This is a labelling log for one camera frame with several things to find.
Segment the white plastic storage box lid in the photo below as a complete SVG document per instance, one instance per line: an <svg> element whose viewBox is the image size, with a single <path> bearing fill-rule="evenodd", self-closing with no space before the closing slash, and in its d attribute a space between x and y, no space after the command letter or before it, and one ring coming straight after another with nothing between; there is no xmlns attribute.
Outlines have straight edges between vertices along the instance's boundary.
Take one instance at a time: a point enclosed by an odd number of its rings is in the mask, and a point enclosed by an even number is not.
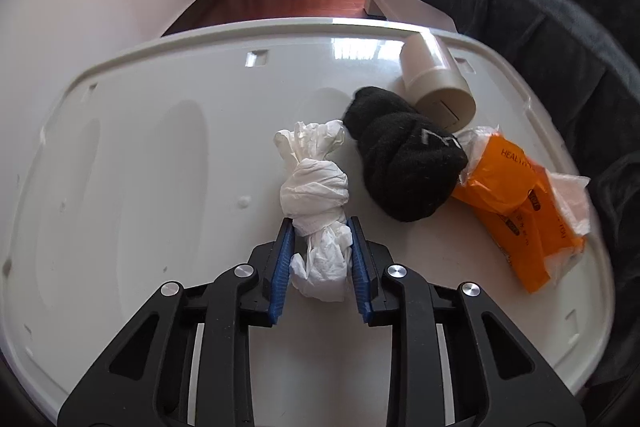
<svg viewBox="0 0 640 427"><path fill-rule="evenodd" d="M285 169L273 135L341 118L364 86L401 93L404 40L437 36L476 102L471 127L499 128L529 158L577 173L544 106L497 52L398 23L302 18L189 31L85 70L60 91L17 181L4 247L1 346L44 417L166 281L215 280L276 235ZM384 215L348 137L331 156L364 234L428 281L488 292L571 392L602 358L613 277L592 216L584 253L528 295L457 200L413 225ZM384 426L390 329L369 329L352 288L319 303L291 288L273 329L250 331L259 426Z"/></svg>

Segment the black rolled sock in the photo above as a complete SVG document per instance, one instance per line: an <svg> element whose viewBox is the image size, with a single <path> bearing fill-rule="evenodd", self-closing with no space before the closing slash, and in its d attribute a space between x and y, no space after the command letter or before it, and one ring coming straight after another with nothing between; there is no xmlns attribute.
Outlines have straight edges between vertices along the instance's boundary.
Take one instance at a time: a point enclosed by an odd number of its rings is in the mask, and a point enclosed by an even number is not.
<svg viewBox="0 0 640 427"><path fill-rule="evenodd" d="M453 134L378 87L356 91L343 124L356 141L369 195L399 222L431 217L469 162Z"/></svg>

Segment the orange tissue pack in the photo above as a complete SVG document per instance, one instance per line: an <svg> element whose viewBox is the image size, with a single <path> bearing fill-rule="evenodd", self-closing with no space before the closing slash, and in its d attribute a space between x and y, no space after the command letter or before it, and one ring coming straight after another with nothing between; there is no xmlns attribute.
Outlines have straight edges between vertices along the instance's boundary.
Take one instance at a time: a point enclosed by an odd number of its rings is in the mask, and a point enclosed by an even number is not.
<svg viewBox="0 0 640 427"><path fill-rule="evenodd" d="M498 129L459 134L469 164L454 198L469 205L529 294L562 277L591 231L589 180L548 170Z"/></svg>

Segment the beige cylindrical bottle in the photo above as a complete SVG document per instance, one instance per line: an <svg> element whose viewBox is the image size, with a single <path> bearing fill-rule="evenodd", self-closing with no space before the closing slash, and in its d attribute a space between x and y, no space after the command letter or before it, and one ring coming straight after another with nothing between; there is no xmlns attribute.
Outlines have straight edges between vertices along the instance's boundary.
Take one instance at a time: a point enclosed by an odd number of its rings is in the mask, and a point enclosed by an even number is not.
<svg viewBox="0 0 640 427"><path fill-rule="evenodd" d="M431 31L408 37L399 54L408 102L448 132L471 122L476 112L468 83L441 38Z"/></svg>

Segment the white tissue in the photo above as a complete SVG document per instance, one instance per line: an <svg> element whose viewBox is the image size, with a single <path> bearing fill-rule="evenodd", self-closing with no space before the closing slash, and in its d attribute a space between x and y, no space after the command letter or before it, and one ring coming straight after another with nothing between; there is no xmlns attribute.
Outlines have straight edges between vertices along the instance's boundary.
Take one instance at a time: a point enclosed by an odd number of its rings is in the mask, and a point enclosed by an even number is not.
<svg viewBox="0 0 640 427"><path fill-rule="evenodd" d="M288 176L280 188L283 214L306 244L292 254L292 285L305 297L324 303L345 299L352 264L352 231L345 206L348 176L330 158L345 141L343 123L296 122L273 137Z"/></svg>

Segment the bed with dark blanket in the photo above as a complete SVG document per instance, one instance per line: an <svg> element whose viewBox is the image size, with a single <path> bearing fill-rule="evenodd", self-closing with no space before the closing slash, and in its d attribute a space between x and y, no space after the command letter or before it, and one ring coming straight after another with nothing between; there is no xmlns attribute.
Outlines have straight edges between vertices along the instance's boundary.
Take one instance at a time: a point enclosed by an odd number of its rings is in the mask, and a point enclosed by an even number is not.
<svg viewBox="0 0 640 427"><path fill-rule="evenodd" d="M639 377L639 0L421 0L500 53L589 179L616 310L594 385Z"/></svg>

